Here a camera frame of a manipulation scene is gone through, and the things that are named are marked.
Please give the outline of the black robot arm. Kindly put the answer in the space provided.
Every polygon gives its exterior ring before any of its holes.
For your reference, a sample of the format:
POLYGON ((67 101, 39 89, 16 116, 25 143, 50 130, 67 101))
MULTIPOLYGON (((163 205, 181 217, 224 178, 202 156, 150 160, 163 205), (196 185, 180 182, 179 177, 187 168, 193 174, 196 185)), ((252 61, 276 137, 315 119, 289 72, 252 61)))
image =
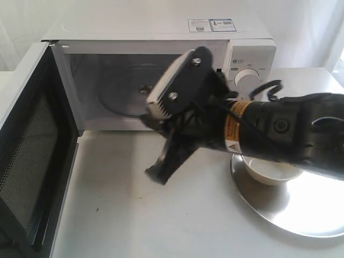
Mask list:
POLYGON ((169 82, 168 92, 189 99, 180 112, 165 120, 151 114, 141 117, 166 139, 160 157, 146 170, 154 182, 166 184, 200 148, 286 163, 343 179, 341 94, 236 101, 214 71, 179 75, 169 82))

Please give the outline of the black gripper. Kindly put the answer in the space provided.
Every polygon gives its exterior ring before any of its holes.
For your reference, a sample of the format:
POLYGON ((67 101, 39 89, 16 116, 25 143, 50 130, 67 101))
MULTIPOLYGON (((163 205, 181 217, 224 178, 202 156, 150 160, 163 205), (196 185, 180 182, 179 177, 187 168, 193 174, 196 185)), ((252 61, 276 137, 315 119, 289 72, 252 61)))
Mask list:
POLYGON ((166 138, 157 161, 145 170, 146 175, 160 185, 165 185, 175 171, 199 148, 239 153, 239 142, 227 140, 226 112, 237 92, 231 91, 224 75, 213 71, 204 82, 201 92, 182 112, 168 119, 156 119, 143 114, 141 122, 153 131, 161 131, 166 138))

